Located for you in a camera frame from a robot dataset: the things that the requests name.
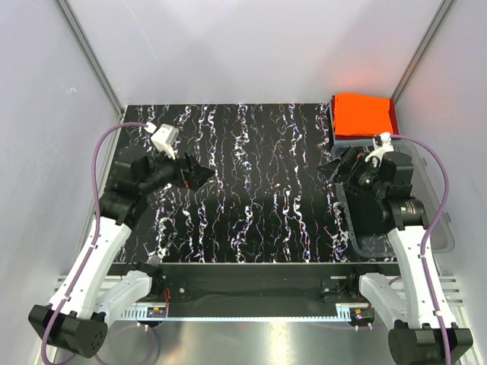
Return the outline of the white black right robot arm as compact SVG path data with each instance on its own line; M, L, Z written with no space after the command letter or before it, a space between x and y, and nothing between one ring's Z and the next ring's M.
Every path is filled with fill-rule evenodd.
M386 275L360 269L333 286L323 285L322 292L367 303L387 327L395 363L453 364L473 346L473 335L459 327L447 303L430 241L440 217L429 219L424 203L412 194L413 159L395 149L396 138L377 135L373 151L350 146L317 169L345 193L354 230L387 237L404 295Z

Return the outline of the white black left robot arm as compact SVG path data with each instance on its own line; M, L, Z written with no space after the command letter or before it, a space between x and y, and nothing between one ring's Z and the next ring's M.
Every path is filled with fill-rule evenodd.
M47 348L68 351L73 357L92 358L103 346L109 327L132 304L141 299L170 299L163 271L136 263L107 292L102 283L116 254L148 208L148 197L167 187L197 191L215 172L203 167L191 154L178 156L173 145L178 129L172 125L140 123L157 155L132 146L115 162L115 170L103 192L97 172L91 172L94 219L88 237L59 289L46 305L32 307L28 321L39 335L40 356L51 361Z

